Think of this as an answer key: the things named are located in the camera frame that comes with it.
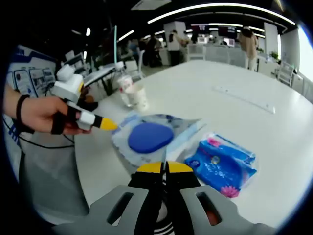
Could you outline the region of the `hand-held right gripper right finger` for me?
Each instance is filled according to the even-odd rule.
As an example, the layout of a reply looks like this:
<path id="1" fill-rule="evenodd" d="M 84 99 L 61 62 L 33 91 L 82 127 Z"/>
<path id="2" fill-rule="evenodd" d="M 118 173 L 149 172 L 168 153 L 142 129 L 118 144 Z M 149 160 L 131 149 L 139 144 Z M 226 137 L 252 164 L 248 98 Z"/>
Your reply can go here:
<path id="1" fill-rule="evenodd" d="M 168 212 L 176 235 L 273 235 L 275 229 L 252 223 L 236 204 L 211 186 L 201 186 L 193 170 L 182 163 L 166 163 Z"/>

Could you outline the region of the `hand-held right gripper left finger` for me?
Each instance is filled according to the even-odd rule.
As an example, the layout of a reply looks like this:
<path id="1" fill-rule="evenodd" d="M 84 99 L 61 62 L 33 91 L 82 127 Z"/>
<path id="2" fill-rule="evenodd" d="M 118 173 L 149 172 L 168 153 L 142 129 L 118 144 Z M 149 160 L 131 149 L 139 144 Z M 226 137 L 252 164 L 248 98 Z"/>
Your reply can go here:
<path id="1" fill-rule="evenodd" d="M 163 162 L 144 164 L 128 185 L 92 203 L 87 216 L 53 227 L 57 235 L 152 235 L 162 205 Z"/>

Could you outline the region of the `person's left hand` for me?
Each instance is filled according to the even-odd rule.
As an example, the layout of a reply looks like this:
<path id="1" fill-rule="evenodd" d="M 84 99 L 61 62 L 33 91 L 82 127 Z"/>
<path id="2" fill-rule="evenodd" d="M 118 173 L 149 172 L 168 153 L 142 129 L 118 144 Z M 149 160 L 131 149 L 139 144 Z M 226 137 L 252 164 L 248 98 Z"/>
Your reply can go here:
<path id="1" fill-rule="evenodd" d="M 21 121 L 29 128 L 50 133 L 55 113 L 67 115 L 68 106 L 58 97 L 27 98 L 21 106 Z"/>

